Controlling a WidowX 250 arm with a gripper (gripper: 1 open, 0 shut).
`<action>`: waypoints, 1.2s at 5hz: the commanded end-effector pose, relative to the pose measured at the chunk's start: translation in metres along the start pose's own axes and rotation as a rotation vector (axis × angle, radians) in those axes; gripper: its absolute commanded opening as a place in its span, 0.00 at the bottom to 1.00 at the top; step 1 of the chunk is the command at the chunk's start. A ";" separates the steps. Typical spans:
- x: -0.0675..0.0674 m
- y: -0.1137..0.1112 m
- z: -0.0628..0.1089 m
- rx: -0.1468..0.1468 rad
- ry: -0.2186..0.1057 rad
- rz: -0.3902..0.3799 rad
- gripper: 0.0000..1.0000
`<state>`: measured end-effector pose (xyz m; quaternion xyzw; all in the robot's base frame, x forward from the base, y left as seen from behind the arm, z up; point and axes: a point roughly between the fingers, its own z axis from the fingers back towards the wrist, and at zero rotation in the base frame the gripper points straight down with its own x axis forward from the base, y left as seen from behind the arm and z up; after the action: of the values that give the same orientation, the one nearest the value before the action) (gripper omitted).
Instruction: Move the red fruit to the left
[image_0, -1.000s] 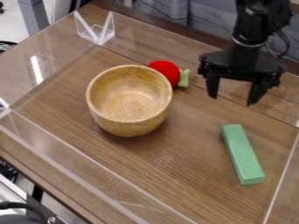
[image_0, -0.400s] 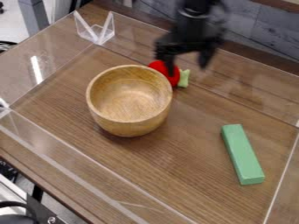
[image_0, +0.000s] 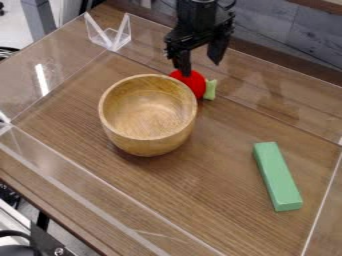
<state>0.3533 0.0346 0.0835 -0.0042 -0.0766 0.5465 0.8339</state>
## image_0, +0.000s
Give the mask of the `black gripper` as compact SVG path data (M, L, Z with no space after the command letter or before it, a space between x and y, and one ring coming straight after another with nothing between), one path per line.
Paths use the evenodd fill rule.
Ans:
M190 51L207 44L207 57L218 65L234 31L235 13L223 6L178 6L176 25L164 36L166 56L184 77L191 75Z

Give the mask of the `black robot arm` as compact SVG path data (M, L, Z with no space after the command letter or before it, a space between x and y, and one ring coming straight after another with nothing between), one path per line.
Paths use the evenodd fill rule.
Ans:
M176 0L176 25L164 36L166 56L184 77L191 75L191 51L207 46L218 65L234 33L236 0Z

